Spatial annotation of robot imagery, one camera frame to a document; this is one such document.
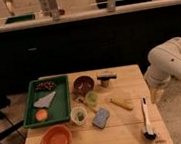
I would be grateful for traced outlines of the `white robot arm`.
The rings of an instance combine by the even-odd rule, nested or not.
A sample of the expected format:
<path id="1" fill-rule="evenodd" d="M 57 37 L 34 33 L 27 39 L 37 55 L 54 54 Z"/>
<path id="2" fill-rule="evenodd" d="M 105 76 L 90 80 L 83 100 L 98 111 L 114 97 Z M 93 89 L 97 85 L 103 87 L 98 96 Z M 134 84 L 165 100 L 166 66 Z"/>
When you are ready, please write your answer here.
<path id="1" fill-rule="evenodd" d="M 181 38 L 174 37 L 148 53 L 149 66 L 144 79 L 151 93 L 151 100 L 156 104 L 163 95 L 164 87 L 172 76 L 181 79 Z"/>

